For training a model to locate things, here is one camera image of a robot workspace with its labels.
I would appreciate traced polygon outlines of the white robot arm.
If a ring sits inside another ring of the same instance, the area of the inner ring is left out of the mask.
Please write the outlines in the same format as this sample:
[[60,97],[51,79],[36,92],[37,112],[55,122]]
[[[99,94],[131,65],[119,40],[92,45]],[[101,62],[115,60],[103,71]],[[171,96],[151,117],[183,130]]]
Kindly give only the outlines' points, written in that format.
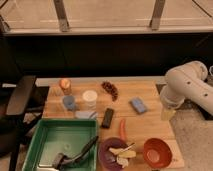
[[205,82],[207,76],[207,67],[200,61],[169,69],[165,74],[166,85],[160,91],[161,119],[170,120],[186,99],[213,116],[213,86]]

